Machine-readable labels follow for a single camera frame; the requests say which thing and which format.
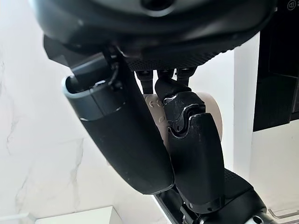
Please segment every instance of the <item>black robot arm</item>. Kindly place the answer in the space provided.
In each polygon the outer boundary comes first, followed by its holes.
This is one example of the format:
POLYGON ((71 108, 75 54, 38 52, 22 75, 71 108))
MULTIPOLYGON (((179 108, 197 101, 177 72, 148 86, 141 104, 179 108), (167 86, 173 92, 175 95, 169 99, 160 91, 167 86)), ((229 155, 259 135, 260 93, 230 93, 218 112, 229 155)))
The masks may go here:
POLYGON ((224 168, 214 120, 187 85, 197 66, 255 35, 276 0, 112 2, 31 0, 49 58, 73 72, 64 94, 99 150, 174 224, 275 224, 253 187, 224 168), (134 75, 152 93, 153 70, 169 151, 134 75))

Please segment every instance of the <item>white wall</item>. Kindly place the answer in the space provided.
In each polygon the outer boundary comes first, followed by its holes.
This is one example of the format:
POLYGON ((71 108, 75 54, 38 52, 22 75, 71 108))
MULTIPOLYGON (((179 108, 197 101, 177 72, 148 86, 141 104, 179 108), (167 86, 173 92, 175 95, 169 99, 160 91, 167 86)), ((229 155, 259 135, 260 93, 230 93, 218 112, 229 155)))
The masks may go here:
POLYGON ((259 34, 235 49, 234 171, 249 179, 256 102, 259 34))
POLYGON ((269 208, 299 209, 299 120, 253 133, 250 181, 269 208))

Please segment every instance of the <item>black robotic finger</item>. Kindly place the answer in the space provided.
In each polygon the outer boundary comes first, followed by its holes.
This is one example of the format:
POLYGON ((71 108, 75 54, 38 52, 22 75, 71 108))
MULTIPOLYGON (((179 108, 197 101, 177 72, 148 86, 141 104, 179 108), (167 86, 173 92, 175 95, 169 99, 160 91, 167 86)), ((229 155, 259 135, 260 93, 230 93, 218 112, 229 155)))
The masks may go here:
POLYGON ((143 194, 170 189, 171 161, 134 75, 120 62, 113 78, 72 93, 69 77, 64 93, 95 144, 128 184, 143 194))

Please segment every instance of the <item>white marble wall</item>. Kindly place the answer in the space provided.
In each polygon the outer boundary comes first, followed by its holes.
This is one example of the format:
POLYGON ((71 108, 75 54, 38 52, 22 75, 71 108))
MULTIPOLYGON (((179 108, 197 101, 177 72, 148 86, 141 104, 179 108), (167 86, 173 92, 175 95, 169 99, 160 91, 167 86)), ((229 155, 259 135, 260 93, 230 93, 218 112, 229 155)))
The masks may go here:
POLYGON ((25 0, 0 3, 0 217, 49 217, 113 205, 124 224, 165 224, 150 196, 108 166, 61 92, 25 0))

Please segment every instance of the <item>textured black surface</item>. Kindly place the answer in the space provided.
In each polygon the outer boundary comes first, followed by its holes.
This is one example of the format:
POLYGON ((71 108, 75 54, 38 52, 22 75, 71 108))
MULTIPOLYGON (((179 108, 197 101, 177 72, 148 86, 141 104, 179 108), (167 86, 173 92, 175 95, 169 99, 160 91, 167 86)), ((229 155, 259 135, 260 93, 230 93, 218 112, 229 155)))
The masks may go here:
POLYGON ((127 63, 132 71, 189 68, 203 65, 218 54, 219 52, 197 52, 184 55, 177 54, 176 56, 156 60, 127 59, 127 63))

